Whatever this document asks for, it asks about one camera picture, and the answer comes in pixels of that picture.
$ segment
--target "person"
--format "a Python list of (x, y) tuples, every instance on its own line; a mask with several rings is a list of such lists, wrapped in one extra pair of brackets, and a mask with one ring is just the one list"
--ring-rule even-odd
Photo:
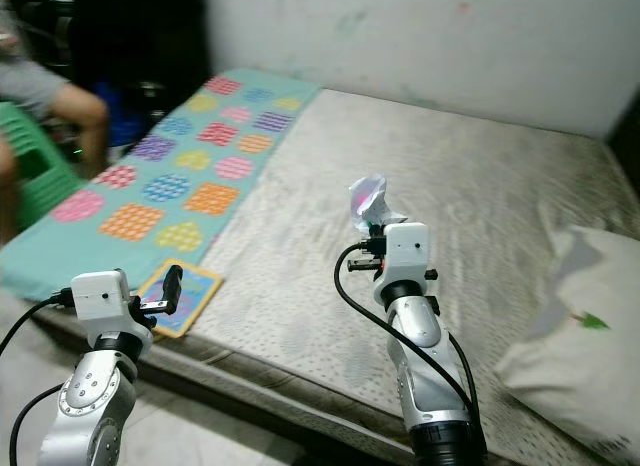
[[(12, 101), (42, 121), (54, 116), (78, 128), (84, 173), (96, 176), (106, 167), (108, 109), (104, 101), (33, 61), (13, 53), (17, 38), (0, 32), (0, 100)], [(17, 234), (18, 162), (0, 136), (0, 245)]]

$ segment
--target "black cable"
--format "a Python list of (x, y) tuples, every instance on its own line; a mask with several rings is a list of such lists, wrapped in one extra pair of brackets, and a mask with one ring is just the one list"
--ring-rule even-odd
[(451, 386), (454, 389), (454, 391), (458, 394), (458, 396), (460, 396), (460, 399), (462, 400), (466, 408), (469, 411), (474, 411), (473, 404), (471, 403), (471, 400), (469, 400), (467, 393), (465, 393), (464, 389), (462, 389), (462, 387), (458, 384), (458, 382), (455, 379), (453, 379), (451, 375), (447, 373), (442, 366), (440, 366), (434, 359), (429, 357), (424, 351), (422, 351), (418, 346), (416, 346), (416, 344), (413, 341), (407, 338), (400, 331), (398, 331), (397, 329), (387, 324), (382, 319), (378, 318), (375, 314), (371, 313), (370, 311), (368, 311), (367, 309), (365, 309), (364, 307), (356, 303), (342, 288), (342, 285), (340, 284), (340, 268), (342, 267), (342, 263), (344, 262), (344, 259), (352, 251), (356, 251), (358, 249), (364, 249), (365, 247), (366, 247), (365, 243), (352, 244), (347, 249), (345, 249), (338, 257), (338, 261), (336, 261), (336, 267), (333, 270), (333, 282), (335, 283), (336, 289), (338, 290), (338, 294), (342, 297), (342, 299), (344, 299), (344, 301), (349, 306), (351, 306), (353, 309), (355, 309), (360, 314), (365, 316), (368, 320), (373, 321), (375, 324), (380, 326), (382, 329), (388, 332), (391, 336), (396, 338), (398, 341), (404, 344), (407, 348), (413, 351), (420, 359), (422, 359), (429, 366), (435, 369), (436, 372), (440, 374), (440, 376), (442, 376), (444, 380), (449, 384), (449, 386)]
[(4, 337), (4, 339), (2, 340), (2, 343), (0, 343), (0, 356), (2, 356), (2, 353), (4, 353), (4, 350), (7, 347), (7, 344), (9, 344), (9, 341), (11, 341), (11, 338), (13, 338), (13, 336), (16, 334), (18, 329), (20, 329), (20, 326), (22, 326), (27, 321), (27, 319), (29, 319), (31, 316), (33, 316), (33, 314), (36, 311), (44, 308), (45, 306), (47, 306), (49, 304), (53, 304), (52, 298), (45, 299), (44, 301), (40, 301), (38, 304), (33, 306), (31, 309), (29, 309), (29, 311), (24, 313), (20, 317), (20, 319), (18, 319), (18, 321), (16, 321), (16, 323), (13, 326), (11, 326), (11, 329), (9, 330), (7, 335)]
[(33, 408), (36, 404), (38, 404), (44, 398), (52, 395), (56, 391), (60, 391), (60, 389), (62, 388), (62, 384), (63, 383), (60, 383), (59, 385), (54, 386), (51, 389), (47, 389), (44, 393), (40, 393), (38, 396), (33, 398), (31, 401), (29, 401), (29, 403), (27, 403), (27, 405), (24, 408), (22, 408), (22, 411), (20, 411), (20, 414), (16, 418), (15, 423), (13, 423), (13, 428), (11, 429), (11, 439), (9, 440), (9, 465), (10, 466), (18, 466), (18, 460), (17, 460), (18, 432), (20, 431), (20, 426), (22, 425), (22, 421), (24, 420), (24, 417), (27, 415), (29, 411), (31, 411), (31, 408)]
[(487, 442), (484, 439), (484, 432), (482, 431), (482, 423), (480, 422), (480, 406), (478, 405), (478, 394), (476, 393), (476, 383), (473, 380), (473, 374), (471, 374), (471, 367), (469, 366), (469, 362), (467, 361), (467, 357), (464, 355), (464, 351), (462, 350), (462, 346), (453, 337), (453, 334), (449, 332), (449, 341), (453, 345), (460, 357), (460, 361), (462, 362), (462, 368), (464, 369), (464, 374), (467, 377), (467, 383), (469, 385), (469, 394), (471, 395), (471, 404), (473, 405), (473, 410), (471, 414), (473, 415), (473, 422), (476, 424), (478, 428), (477, 435), (478, 441), (480, 442), (480, 447), (486, 454), (487, 452)]

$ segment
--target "orange circle pattern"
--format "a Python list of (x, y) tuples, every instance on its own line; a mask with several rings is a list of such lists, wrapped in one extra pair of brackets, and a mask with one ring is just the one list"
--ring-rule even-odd
[(271, 147), (273, 140), (265, 134), (248, 134), (238, 142), (238, 148), (245, 153), (261, 153)]
[(126, 241), (140, 241), (162, 219), (164, 211), (127, 203), (107, 219), (99, 231)]
[(240, 190), (214, 183), (202, 183), (184, 203), (184, 209), (220, 216), (238, 197)]

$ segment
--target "green plastic stool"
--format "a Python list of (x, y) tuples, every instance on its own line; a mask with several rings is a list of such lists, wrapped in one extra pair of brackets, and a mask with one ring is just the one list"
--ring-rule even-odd
[(55, 144), (20, 108), (0, 103), (0, 131), (19, 167), (18, 227), (26, 229), (80, 189), (84, 182)]

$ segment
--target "crumpled paper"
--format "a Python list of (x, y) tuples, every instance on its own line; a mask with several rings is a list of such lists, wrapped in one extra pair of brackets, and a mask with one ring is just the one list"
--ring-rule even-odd
[(369, 226), (385, 226), (402, 223), (407, 216), (391, 211), (384, 201), (387, 191), (387, 178), (382, 174), (372, 174), (360, 178), (349, 188), (351, 192), (351, 220), (361, 232), (368, 233)]

